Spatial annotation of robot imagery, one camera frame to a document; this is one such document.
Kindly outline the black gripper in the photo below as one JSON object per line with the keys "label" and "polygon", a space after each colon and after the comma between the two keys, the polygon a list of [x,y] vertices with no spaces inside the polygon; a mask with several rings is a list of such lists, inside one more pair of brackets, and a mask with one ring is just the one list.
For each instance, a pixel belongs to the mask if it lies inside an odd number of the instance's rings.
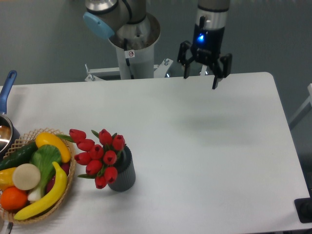
{"label": "black gripper", "polygon": [[[184,67],[184,79],[190,75],[190,65],[194,61],[211,66],[214,74],[212,89],[216,89],[218,83],[231,73],[232,54],[220,55],[225,27],[219,29],[203,29],[195,26],[193,43],[184,41],[180,44],[177,62]],[[187,51],[191,49],[192,56],[187,59]]]}

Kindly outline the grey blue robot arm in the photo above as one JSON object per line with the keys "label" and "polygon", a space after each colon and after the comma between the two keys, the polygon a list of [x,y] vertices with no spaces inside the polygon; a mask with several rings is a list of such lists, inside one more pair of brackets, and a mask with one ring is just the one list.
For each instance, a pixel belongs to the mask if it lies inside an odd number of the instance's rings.
{"label": "grey blue robot arm", "polygon": [[[121,79],[161,77],[164,65],[154,68],[154,45],[160,36],[158,20],[146,11],[144,0],[87,0],[83,20],[98,37],[108,39],[117,52]],[[197,62],[214,74],[212,88],[231,72],[231,54],[221,54],[221,43],[230,7],[228,0],[200,0],[197,4],[194,35],[180,44],[177,62],[184,68]]]}

